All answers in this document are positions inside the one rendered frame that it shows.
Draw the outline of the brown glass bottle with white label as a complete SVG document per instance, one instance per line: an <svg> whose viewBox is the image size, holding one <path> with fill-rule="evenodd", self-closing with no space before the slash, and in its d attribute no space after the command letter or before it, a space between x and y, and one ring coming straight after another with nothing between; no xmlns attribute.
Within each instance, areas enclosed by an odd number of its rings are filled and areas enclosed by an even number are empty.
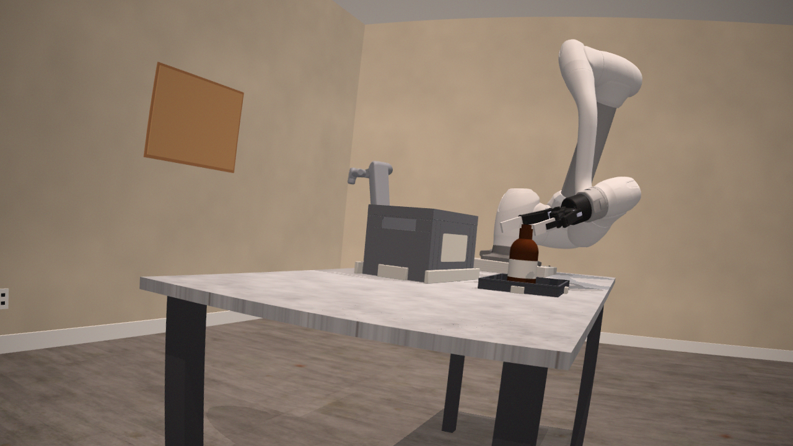
<svg viewBox="0 0 793 446"><path fill-rule="evenodd" d="M507 281L536 283L538 246L532 236L532 225L519 228L519 239L510 247Z"/></svg>

